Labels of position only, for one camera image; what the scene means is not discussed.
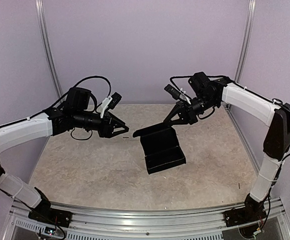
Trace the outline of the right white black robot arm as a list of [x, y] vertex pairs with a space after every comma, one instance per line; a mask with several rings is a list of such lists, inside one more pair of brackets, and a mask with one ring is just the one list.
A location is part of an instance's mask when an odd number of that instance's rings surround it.
[[206, 110], [227, 104], [240, 108], [268, 127], [263, 143], [263, 162], [245, 199], [245, 207], [240, 211], [242, 220], [251, 222], [259, 215], [260, 206], [269, 198], [286, 158], [290, 157], [290, 104], [277, 98], [268, 99], [225, 75], [197, 72], [185, 78], [196, 96], [188, 96], [174, 83], [176, 77], [170, 77], [170, 83], [164, 90], [177, 102], [164, 119], [164, 124], [192, 125], [204, 119], [202, 115]]

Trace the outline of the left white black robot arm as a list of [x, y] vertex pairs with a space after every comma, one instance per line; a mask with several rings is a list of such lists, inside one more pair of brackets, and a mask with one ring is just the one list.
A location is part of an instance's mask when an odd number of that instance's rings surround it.
[[[59, 106], [52, 105], [34, 116], [0, 125], [0, 154], [31, 140], [75, 129], [96, 131], [100, 138], [107, 139], [129, 131], [126, 123], [110, 112], [121, 100], [120, 94], [106, 97], [92, 111], [87, 109], [89, 101], [95, 103], [97, 100], [90, 90], [75, 86], [69, 89], [65, 97]], [[1, 164], [0, 190], [33, 210], [42, 221], [48, 223], [54, 219], [55, 212], [42, 191], [6, 173]]]

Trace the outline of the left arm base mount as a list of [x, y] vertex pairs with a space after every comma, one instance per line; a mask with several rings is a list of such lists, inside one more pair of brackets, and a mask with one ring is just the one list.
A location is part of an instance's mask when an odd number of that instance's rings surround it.
[[36, 187], [34, 187], [34, 189], [39, 193], [41, 201], [35, 208], [30, 210], [28, 218], [46, 224], [65, 228], [69, 227], [73, 213], [66, 210], [52, 208], [51, 202], [45, 194]]

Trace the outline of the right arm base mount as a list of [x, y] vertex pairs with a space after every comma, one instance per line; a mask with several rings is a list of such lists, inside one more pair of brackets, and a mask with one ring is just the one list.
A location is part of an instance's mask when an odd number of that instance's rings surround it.
[[242, 208], [232, 208], [231, 210], [223, 212], [226, 227], [243, 225], [265, 219], [267, 214], [264, 208], [264, 202], [264, 200], [257, 202], [248, 194]]

